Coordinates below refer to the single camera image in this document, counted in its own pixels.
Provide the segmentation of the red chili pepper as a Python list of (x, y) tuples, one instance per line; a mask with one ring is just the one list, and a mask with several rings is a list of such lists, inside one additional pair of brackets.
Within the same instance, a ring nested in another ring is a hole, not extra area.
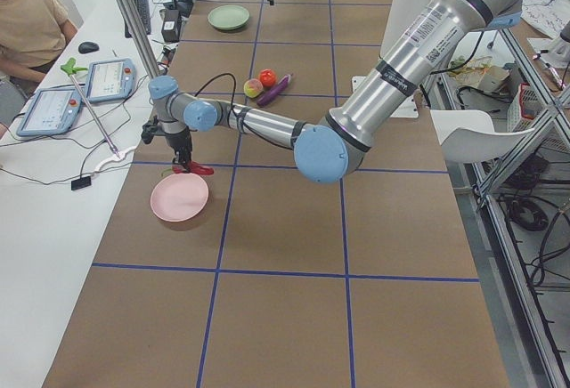
[(161, 172), (161, 177), (165, 178), (171, 174), (197, 174), (209, 176), (214, 174), (214, 169), (210, 166), (203, 166), (196, 162), (191, 162), (188, 166), (173, 163), (169, 168)]

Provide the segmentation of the red tomato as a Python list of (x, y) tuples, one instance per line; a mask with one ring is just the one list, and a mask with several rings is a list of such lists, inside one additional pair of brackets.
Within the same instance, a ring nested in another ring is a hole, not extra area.
[(262, 69), (259, 71), (258, 80), (265, 88), (271, 88), (277, 83), (277, 75), (272, 69)]

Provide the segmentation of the peach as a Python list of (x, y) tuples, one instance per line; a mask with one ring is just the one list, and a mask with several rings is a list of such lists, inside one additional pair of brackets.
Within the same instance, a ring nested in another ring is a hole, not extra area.
[(243, 85), (244, 94), (250, 99), (255, 99), (264, 91), (264, 86), (257, 78), (250, 78)]

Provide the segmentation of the purple eggplant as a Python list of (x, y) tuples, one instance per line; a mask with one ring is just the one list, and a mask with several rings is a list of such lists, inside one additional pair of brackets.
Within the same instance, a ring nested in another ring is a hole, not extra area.
[(271, 89), (269, 89), (257, 99), (257, 106), (262, 108), (272, 103), (284, 90), (289, 87), (293, 78), (294, 76), (292, 74), (284, 76), (276, 85), (274, 85)]

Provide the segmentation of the pink plate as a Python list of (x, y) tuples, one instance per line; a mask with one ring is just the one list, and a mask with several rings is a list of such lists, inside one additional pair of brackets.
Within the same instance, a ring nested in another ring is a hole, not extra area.
[(199, 175), (171, 174), (154, 187), (151, 211), (162, 221), (183, 222), (201, 212), (208, 196), (208, 184)]

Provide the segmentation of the small black box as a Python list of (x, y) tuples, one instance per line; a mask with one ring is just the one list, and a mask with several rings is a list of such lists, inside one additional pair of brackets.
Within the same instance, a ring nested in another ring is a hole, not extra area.
[(90, 187), (92, 185), (92, 177), (91, 176), (83, 176), (77, 179), (74, 179), (71, 184), (71, 190), (77, 191), (82, 190), (84, 188)]

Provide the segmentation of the black power adapter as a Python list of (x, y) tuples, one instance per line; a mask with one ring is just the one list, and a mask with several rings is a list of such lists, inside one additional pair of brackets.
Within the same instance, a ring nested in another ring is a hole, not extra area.
[(165, 10), (162, 14), (161, 35), (165, 43), (180, 40), (182, 17), (178, 10)]

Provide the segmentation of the far teach pendant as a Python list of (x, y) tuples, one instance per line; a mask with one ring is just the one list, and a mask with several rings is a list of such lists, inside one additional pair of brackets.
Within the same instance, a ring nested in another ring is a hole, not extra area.
[(131, 59), (92, 62), (85, 78), (85, 95), (91, 103), (123, 100), (133, 93), (135, 80)]

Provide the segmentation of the teach pendant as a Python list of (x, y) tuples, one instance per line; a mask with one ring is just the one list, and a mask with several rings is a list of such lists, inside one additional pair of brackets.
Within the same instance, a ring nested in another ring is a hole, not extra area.
[(81, 107), (75, 88), (42, 89), (34, 94), (17, 129), (20, 137), (66, 133)]
[(85, 78), (85, 95), (91, 103), (123, 100), (133, 93), (135, 80), (131, 59), (92, 62)]

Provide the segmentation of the black keyboard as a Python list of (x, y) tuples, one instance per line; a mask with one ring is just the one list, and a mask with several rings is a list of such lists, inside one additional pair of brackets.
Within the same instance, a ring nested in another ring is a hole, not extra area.
[(147, 36), (151, 34), (151, 12), (148, 0), (133, 0), (134, 7), (138, 12), (143, 29)]

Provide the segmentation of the near teach pendant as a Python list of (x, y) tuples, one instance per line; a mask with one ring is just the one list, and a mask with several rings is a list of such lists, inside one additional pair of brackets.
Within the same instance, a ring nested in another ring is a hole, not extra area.
[(20, 137), (66, 133), (81, 107), (75, 88), (42, 89), (34, 94), (17, 129)]

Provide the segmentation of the black computer mouse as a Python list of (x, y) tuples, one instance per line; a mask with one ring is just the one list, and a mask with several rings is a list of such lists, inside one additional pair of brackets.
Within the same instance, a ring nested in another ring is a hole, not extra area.
[(100, 49), (99, 45), (91, 41), (82, 42), (77, 48), (80, 54), (94, 53), (97, 52), (99, 49)]

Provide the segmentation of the white curved bracket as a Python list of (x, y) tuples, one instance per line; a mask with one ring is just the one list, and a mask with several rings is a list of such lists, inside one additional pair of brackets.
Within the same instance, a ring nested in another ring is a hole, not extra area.
[(102, 169), (110, 164), (110, 163), (117, 163), (117, 162), (121, 162), (123, 160), (126, 159), (126, 156), (132, 152), (135, 151), (135, 149), (137, 148), (136, 145), (128, 147), (124, 150), (119, 150), (117, 153), (113, 153), (110, 157), (105, 158), (104, 160), (102, 160), (95, 168), (94, 170), (91, 172), (91, 175), (97, 175), (98, 173), (102, 172)]

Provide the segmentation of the green handled grabber stick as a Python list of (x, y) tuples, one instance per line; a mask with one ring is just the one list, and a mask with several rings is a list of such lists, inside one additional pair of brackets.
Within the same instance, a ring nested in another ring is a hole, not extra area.
[(110, 135), (108, 134), (108, 132), (105, 130), (101, 120), (99, 119), (99, 117), (97, 116), (97, 114), (94, 111), (93, 105), (92, 103), (89, 101), (89, 99), (87, 98), (85, 91), (83, 89), (83, 87), (80, 85), (80, 83), (77, 81), (76, 79), (76, 74), (79, 71), (82, 70), (86, 70), (86, 68), (80, 68), (76, 66), (76, 59), (71, 57), (69, 58), (65, 63), (61, 64), (60, 69), (62, 72), (64, 72), (68, 78), (70, 79), (71, 83), (73, 84), (73, 86), (75, 87), (75, 89), (77, 90), (81, 101), (85, 104), (87, 110), (89, 111), (89, 113), (91, 114), (94, 122), (96, 123), (98, 129), (100, 130), (100, 132), (102, 133), (103, 139), (107, 142), (111, 153), (116, 156), (119, 157), (119, 152), (118, 152), (118, 148), (117, 146), (114, 144), (114, 142), (112, 141), (112, 139), (110, 138)]

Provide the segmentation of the aluminium frame post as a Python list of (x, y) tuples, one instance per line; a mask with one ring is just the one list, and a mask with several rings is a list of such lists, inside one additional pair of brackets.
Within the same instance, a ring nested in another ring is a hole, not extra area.
[(137, 49), (142, 64), (149, 77), (148, 86), (153, 85), (155, 77), (159, 76), (159, 65), (156, 61), (151, 42), (146, 34), (139, 13), (135, 7), (134, 0), (116, 0), (118, 8), (126, 22), (134, 45)]

